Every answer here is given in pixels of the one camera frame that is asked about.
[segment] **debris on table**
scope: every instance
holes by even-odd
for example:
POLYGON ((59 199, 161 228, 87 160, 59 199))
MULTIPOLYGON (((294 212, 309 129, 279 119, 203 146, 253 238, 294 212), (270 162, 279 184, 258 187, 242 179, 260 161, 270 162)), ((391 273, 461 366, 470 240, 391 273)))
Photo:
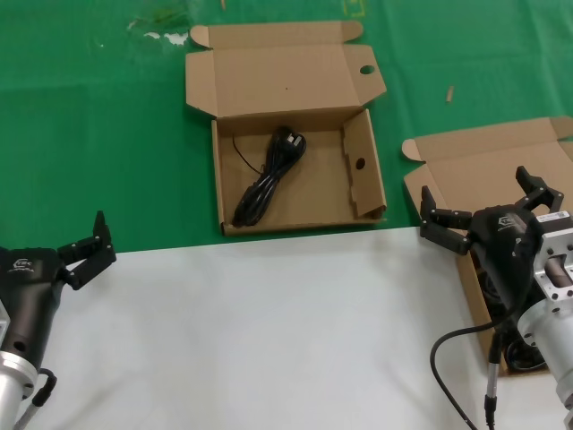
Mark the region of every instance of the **debris on table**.
POLYGON ((446 96, 446 103, 451 103, 451 100, 454 98, 454 86, 450 85, 448 88, 448 95, 446 96))

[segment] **green mat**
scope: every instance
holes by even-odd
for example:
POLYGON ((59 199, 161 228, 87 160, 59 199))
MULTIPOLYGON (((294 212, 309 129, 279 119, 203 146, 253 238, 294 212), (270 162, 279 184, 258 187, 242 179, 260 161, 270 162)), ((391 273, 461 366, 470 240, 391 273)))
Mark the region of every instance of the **green mat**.
POLYGON ((219 0, 3 0, 0 245, 87 236, 97 209, 122 252, 246 240, 218 231, 210 121, 184 104, 195 47, 144 35, 337 19, 363 22, 359 43, 389 89, 370 105, 389 206, 380 228, 417 222, 406 138, 573 114, 566 0, 227 0, 226 11, 219 0))

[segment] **black power cord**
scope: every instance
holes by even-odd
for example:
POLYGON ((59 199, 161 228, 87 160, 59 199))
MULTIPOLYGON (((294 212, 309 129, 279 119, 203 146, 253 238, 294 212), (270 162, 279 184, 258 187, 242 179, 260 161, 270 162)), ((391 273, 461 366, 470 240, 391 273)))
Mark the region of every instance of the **black power cord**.
POLYGON ((267 159, 262 172, 243 157, 243 161, 261 177, 249 186, 235 209, 233 226, 246 227, 258 223, 269 207, 278 181, 290 170, 306 151, 306 139, 301 134, 293 132, 288 127, 280 127, 270 139, 267 159))
POLYGON ((47 377, 46 382, 44 383, 44 386, 40 388, 36 395, 32 398, 31 404, 28 405, 20 419, 16 422, 16 424, 14 424, 13 430, 24 430, 28 423, 34 418, 34 415, 36 415, 38 409, 44 406, 44 404, 50 398, 52 391, 56 387, 57 378, 51 370, 39 369, 38 373, 44 374, 47 377))
POLYGON ((501 318, 496 319, 495 321, 488 322, 486 324, 476 325, 475 327, 455 330, 448 334, 444 334, 441 338, 436 340, 436 343, 433 344, 432 351, 430 352, 430 367, 432 368, 433 376, 434 378, 436 378, 438 385, 444 391, 444 394, 446 394, 446 397, 448 398, 449 402, 456 409, 456 411, 462 417, 467 426, 472 430, 477 430, 477 427, 474 425, 471 419, 469 419, 469 417, 466 415, 466 412, 464 412, 464 410, 459 406, 458 402, 456 401, 456 399, 454 399, 454 396, 452 396, 451 392, 449 392, 448 387, 441 380, 440 374, 438 373, 438 369, 436 368, 436 353, 438 352, 438 348, 446 340, 456 338, 457 336, 463 336, 465 334, 472 334, 472 333, 478 333, 480 331, 486 331, 507 321, 521 306, 525 304, 527 300, 527 295, 529 294, 529 290, 531 289, 531 284, 532 281, 530 281, 527 287, 524 288, 523 293, 519 298, 519 300, 517 300, 516 303, 514 303, 501 318))

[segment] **cable connector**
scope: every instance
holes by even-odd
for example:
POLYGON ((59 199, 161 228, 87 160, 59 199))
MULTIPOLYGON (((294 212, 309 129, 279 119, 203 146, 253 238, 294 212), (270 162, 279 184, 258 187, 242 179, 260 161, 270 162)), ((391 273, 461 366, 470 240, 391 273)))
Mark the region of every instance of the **cable connector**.
POLYGON ((496 331, 493 334, 492 345, 490 346, 490 353, 488 356, 487 391, 485 392, 485 400, 483 403, 483 408, 485 409, 485 423, 491 430, 495 425, 494 416, 495 409, 498 404, 498 375, 500 373, 502 350, 503 334, 501 331, 496 331))

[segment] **open cardboard box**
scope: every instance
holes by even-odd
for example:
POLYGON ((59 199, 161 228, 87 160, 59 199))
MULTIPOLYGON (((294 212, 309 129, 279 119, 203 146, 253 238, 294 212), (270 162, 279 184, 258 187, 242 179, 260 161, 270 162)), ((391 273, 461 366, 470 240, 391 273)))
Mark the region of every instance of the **open cardboard box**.
MULTIPOLYGON (((564 193, 561 208, 573 211, 573 142, 559 142, 573 135, 573 118, 538 118, 489 125, 406 140, 402 152, 424 164, 406 176, 415 207, 420 209, 424 185, 439 208, 475 212, 513 203, 524 196, 515 178, 517 167, 540 176, 564 193)), ((547 213, 544 207, 535 213, 547 213)), ((491 320, 470 254, 458 257, 458 271, 475 324, 491 320)), ((487 359, 493 330, 478 333, 487 359)), ((502 374, 509 374, 505 362, 502 374)))
POLYGON ((363 104, 386 91, 372 48, 345 45, 358 21, 195 26, 210 50, 188 54, 187 104, 212 121, 218 218, 225 235, 375 223, 386 209, 376 143, 363 104), (255 226, 235 207, 259 175, 270 136, 301 133, 306 153, 278 184, 255 226))

